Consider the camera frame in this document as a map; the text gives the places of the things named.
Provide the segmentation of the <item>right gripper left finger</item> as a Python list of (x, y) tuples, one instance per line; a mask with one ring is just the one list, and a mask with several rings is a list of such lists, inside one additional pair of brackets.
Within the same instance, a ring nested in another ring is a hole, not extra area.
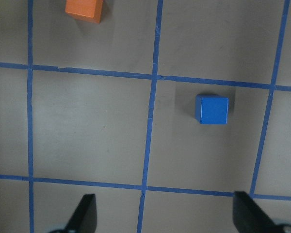
[(85, 194), (66, 224), (64, 231), (65, 233), (94, 233), (96, 229), (96, 196), (95, 194)]

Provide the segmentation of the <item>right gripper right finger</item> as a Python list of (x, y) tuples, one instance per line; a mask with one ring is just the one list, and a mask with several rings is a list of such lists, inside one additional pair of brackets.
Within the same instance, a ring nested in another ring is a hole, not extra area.
[(239, 233), (270, 233), (277, 225), (244, 191), (235, 191), (232, 220)]

